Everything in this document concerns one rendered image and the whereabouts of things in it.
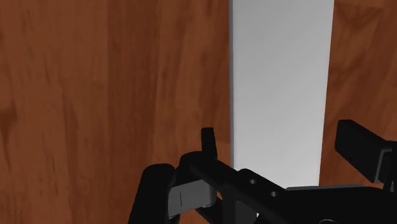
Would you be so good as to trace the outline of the white flat rectangular panel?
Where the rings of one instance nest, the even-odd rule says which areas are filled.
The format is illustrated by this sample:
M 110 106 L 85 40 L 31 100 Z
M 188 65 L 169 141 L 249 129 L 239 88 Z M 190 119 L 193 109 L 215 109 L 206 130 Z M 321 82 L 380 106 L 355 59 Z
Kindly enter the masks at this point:
M 229 3 L 232 165 L 316 186 L 334 0 Z

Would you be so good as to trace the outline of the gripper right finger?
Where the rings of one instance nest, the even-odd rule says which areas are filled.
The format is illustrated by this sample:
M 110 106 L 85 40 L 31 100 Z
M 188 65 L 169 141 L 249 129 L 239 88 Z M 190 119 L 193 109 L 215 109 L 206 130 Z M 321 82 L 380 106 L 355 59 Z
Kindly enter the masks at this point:
M 369 182 L 394 189 L 397 141 L 385 140 L 353 120 L 339 120 L 335 150 Z

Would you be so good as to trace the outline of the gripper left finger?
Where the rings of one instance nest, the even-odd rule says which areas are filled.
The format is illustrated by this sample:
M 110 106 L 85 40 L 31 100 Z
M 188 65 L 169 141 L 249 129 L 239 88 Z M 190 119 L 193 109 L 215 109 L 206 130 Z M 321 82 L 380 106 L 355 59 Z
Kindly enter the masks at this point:
M 201 143 L 201 151 L 184 154 L 178 167 L 143 170 L 128 224 L 179 224 L 191 210 L 209 224 L 286 224 L 277 199 L 283 188 L 219 161 L 212 128 L 201 130 Z

